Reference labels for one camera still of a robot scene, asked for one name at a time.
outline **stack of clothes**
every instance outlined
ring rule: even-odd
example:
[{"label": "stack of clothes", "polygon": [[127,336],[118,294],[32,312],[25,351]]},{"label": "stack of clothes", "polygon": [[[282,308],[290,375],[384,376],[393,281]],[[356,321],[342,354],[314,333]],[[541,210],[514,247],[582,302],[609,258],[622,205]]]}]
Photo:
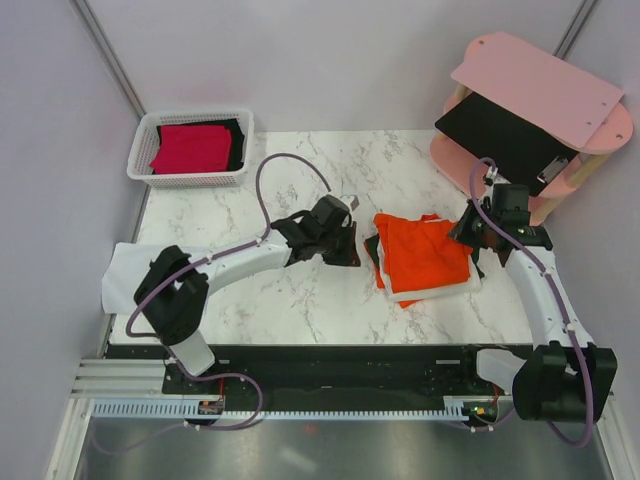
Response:
[{"label": "stack of clothes", "polygon": [[376,284],[402,308],[480,288],[472,249],[448,236],[455,223],[438,215],[407,220],[386,213],[373,221],[378,234],[367,239],[365,247],[376,270]]},{"label": "stack of clothes", "polygon": [[157,131],[160,148],[151,162],[157,175],[242,168],[245,137],[236,119],[160,125]]}]

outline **white basket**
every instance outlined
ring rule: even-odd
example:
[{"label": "white basket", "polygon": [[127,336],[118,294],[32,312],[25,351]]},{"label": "white basket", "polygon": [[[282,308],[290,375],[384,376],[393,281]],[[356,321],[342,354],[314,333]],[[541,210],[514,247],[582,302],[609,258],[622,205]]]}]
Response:
[{"label": "white basket", "polygon": [[[175,125],[180,123],[206,122],[209,120],[238,120],[240,130],[244,134],[242,149],[242,168],[235,172],[217,173],[182,173],[174,175],[153,175],[149,165],[160,146],[156,127],[159,125]],[[147,113],[136,130],[133,139],[127,175],[134,180],[142,180],[156,188],[189,188],[189,187],[236,187],[240,185],[247,173],[251,146],[253,145],[253,113],[238,108],[234,110],[181,110],[158,113]]]}]

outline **marble surface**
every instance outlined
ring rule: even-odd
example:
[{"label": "marble surface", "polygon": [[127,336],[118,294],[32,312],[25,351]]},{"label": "marble surface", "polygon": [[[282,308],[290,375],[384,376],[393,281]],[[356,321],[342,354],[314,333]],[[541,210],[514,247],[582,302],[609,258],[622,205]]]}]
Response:
[{"label": "marble surface", "polygon": [[[433,167],[431,131],[298,132],[258,134],[252,166],[240,188],[153,189],[139,243],[224,246],[262,231],[254,178],[259,161],[290,152],[314,163],[336,195],[356,194],[360,268],[327,266],[321,258],[263,272],[210,297],[201,331],[208,343],[446,344],[529,343],[531,332],[518,292],[496,256],[483,251],[487,277],[477,293],[423,300],[407,309],[375,285],[362,240],[384,211],[417,219],[438,213],[455,220],[464,195]],[[265,168],[262,190],[272,219],[310,208],[325,193],[305,165],[276,159]],[[110,341],[129,339],[126,317],[116,318]],[[144,319],[135,330],[150,327]]]}]

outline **white wall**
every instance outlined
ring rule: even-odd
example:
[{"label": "white wall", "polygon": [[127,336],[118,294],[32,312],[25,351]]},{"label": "white wall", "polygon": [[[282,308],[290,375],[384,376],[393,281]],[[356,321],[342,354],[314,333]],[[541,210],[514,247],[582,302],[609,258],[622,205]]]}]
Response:
[{"label": "white wall", "polygon": [[579,0],[88,0],[145,108],[252,108],[268,131],[433,128],[467,44],[546,50]]},{"label": "white wall", "polygon": [[66,0],[4,2],[0,45],[0,477],[35,480],[141,200],[137,122]]},{"label": "white wall", "polygon": [[[601,2],[568,60],[622,87],[640,120],[640,2]],[[563,283],[598,345],[613,347],[614,391],[640,449],[640,132],[548,221]]]}]

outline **black panel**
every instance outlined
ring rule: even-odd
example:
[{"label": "black panel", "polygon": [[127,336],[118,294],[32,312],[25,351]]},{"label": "black panel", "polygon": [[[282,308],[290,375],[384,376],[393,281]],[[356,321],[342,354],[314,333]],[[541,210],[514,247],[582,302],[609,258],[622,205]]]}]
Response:
[{"label": "black panel", "polygon": [[534,197],[547,186],[538,175],[556,157],[571,161],[578,153],[477,93],[462,100],[435,126],[476,157],[494,159],[504,178],[526,185]]},{"label": "black panel", "polygon": [[[445,395],[493,395],[475,373],[475,354],[495,345],[212,346],[216,365],[204,375],[236,372],[254,378],[265,411],[441,409]],[[521,358],[530,345],[508,347]],[[108,358],[165,358],[162,347],[110,346]],[[166,394],[218,394],[219,384],[189,382],[169,365]],[[226,409],[252,410],[253,387],[225,381]]]}]

